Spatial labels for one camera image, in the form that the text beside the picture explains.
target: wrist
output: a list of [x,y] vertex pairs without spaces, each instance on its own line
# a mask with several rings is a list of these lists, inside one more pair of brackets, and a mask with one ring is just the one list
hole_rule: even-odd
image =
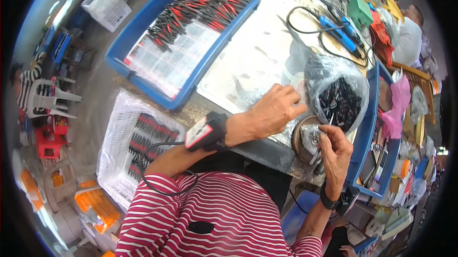
[[340,193],[342,192],[342,188],[344,186],[338,186],[328,183],[324,189],[326,192],[326,196],[329,198],[330,201],[335,202],[339,200]]
[[247,112],[229,117],[226,121],[226,130],[227,134],[224,142],[228,147],[255,139]]

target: person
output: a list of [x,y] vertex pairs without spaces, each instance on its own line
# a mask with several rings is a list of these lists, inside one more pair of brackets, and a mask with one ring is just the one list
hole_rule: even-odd
[[13,85],[17,97],[17,104],[19,108],[27,113],[27,100],[30,93],[31,84],[41,78],[41,64],[43,59],[46,58],[46,52],[42,52],[38,57],[35,67],[31,70],[22,71],[22,65],[16,63],[10,72],[10,81]]
[[[275,84],[249,111],[226,121],[228,147],[280,133],[306,111],[299,93],[290,85]],[[342,191],[353,145],[338,127],[320,126],[330,201]],[[331,210],[321,200],[310,210],[296,241],[288,245],[280,225],[279,209],[268,192],[253,179],[230,172],[182,175],[204,157],[174,146],[145,169],[120,228],[116,256],[308,256],[321,257],[321,235]]]
[[420,56],[423,15],[415,5],[409,5],[409,8],[402,10],[402,14],[404,22],[401,20],[398,22],[399,41],[394,45],[392,60],[412,66]]

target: green box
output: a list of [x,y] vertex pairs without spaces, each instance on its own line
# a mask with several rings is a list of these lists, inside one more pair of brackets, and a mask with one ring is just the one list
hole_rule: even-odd
[[374,22],[369,5],[364,0],[348,1],[347,16],[353,20],[353,23],[359,30],[363,30],[366,26]]

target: floor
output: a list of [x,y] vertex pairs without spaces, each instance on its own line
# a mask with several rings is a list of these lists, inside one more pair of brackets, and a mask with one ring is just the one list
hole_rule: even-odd
[[76,176],[96,171],[99,150],[115,98],[120,90],[120,87],[113,83],[117,72],[106,63],[105,54],[118,34],[148,1],[129,0],[128,5],[132,12],[113,33],[95,21],[92,21],[83,32],[83,41],[94,47],[97,52],[90,71],[77,71],[77,82],[72,88],[72,93],[83,97],[83,102],[69,106],[69,113],[78,116],[78,119],[70,121],[67,134],[68,141],[72,142],[69,155]]

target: striped shirt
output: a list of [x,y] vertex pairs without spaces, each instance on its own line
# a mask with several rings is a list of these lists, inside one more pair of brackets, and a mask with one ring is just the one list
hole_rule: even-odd
[[41,77],[41,63],[37,62],[32,70],[26,70],[19,77],[19,96],[17,96],[17,104],[20,109],[27,113],[27,100],[33,81]]
[[[240,174],[201,173],[190,191],[176,197],[137,187],[123,221],[116,256],[306,256],[321,257],[318,237],[303,237],[289,246],[282,233],[278,207],[254,180]],[[176,181],[162,174],[147,175],[156,189],[172,193],[195,179]],[[198,234],[189,224],[213,224]]]

